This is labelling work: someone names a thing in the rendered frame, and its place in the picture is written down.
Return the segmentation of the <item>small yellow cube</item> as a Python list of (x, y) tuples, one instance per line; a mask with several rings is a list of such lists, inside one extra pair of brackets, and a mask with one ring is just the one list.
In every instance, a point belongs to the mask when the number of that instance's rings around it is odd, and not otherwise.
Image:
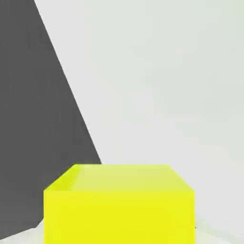
[(195, 244), (195, 194), (166, 164), (76, 164), (43, 192), (44, 244)]

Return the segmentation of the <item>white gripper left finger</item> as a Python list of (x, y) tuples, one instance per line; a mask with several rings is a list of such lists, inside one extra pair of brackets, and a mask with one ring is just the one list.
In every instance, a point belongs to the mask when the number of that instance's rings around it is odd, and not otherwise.
[(44, 220), (35, 228), (1, 239), (0, 244), (44, 244)]

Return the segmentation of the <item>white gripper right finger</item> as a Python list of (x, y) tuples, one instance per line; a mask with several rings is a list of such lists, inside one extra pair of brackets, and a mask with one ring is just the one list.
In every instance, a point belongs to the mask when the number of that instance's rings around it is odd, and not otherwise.
[(203, 219), (196, 219), (195, 244), (244, 244), (244, 239), (214, 229)]

